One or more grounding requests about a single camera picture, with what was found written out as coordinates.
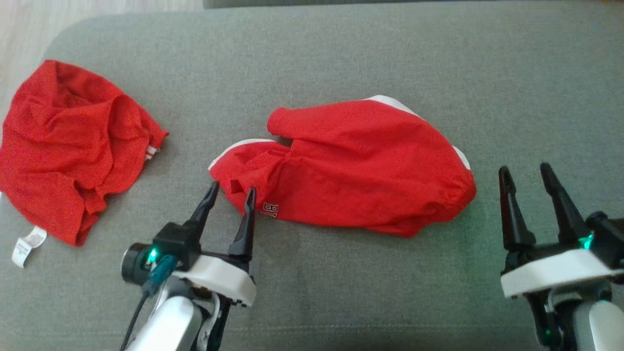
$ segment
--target black cable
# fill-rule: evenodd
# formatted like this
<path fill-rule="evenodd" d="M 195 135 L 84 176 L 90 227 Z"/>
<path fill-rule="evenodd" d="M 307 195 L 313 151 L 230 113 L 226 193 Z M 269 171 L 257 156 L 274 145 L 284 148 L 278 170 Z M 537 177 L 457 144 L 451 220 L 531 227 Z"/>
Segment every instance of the black cable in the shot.
<path fill-rule="evenodd" d="M 149 297 L 149 293 L 144 292 L 143 296 L 141 297 L 141 301 L 139 301 L 137 309 L 134 310 L 134 315 L 132 316 L 132 319 L 130 320 L 130 324 L 128 325 L 128 330 L 125 332 L 124 342 L 122 342 L 121 347 L 119 348 L 119 351 L 124 351 L 125 347 L 128 345 L 128 341 L 130 341 L 130 336 L 132 335 L 132 329 L 134 328 L 134 323 L 137 322 L 137 318 L 139 317 L 139 312 L 141 312 L 141 309 L 143 308 L 143 304 L 145 303 L 148 297 Z"/>

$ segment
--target green led light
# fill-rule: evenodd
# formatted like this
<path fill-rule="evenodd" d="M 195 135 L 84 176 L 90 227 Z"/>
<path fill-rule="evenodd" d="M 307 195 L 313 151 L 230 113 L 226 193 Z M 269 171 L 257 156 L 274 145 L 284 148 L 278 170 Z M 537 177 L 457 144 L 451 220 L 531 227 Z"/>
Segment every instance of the green led light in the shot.
<path fill-rule="evenodd" d="M 584 238 L 580 238 L 578 242 L 581 245 L 581 249 L 589 250 L 592 247 L 593 233 Z"/>
<path fill-rule="evenodd" d="M 156 261 L 156 257 L 158 257 L 158 250 L 152 249 L 152 251 L 150 252 L 150 255 L 147 257 L 147 263 L 148 264 L 154 263 L 154 261 Z"/>

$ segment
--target gray couch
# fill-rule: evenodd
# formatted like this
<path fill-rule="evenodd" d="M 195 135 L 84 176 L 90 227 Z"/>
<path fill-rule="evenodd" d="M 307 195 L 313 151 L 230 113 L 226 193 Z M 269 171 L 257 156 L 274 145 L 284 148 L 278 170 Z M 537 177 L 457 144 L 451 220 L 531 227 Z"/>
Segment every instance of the gray couch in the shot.
<path fill-rule="evenodd" d="M 543 242 L 557 230 L 542 160 L 583 215 L 624 216 L 623 16 L 624 4 L 442 2 L 128 14 L 66 29 L 45 57 L 107 77 L 171 135 L 83 247 L 50 238 L 25 269 L 9 258 L 32 227 L 2 197 L 0 350 L 116 350 L 140 298 L 121 279 L 124 250 L 190 214 L 215 156 L 270 137 L 278 106 L 375 94 L 464 151 L 477 197 L 413 239 L 259 218 L 258 297 L 232 309 L 222 349 L 539 350 L 528 304 L 500 288 L 497 170 L 512 169 Z M 225 250 L 239 219 L 219 198 L 204 248 Z"/>

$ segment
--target crumpled red fabric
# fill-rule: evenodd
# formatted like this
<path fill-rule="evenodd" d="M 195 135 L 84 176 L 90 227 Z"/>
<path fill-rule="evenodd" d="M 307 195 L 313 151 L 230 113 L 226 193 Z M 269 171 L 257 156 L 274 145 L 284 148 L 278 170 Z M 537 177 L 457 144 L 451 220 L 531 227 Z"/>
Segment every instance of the crumpled red fabric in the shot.
<path fill-rule="evenodd" d="M 105 196 L 130 188 L 167 135 L 105 78 L 48 60 L 11 102 L 0 190 L 28 221 L 80 246 Z"/>

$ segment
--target wooden floor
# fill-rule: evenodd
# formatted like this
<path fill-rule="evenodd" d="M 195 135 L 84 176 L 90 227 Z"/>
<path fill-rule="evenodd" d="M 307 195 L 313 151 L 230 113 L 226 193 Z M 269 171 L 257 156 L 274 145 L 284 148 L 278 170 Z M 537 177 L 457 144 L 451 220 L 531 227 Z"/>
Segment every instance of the wooden floor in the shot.
<path fill-rule="evenodd" d="M 203 11 L 202 0 L 0 0 L 0 121 L 61 30 L 105 14 L 164 11 Z"/>

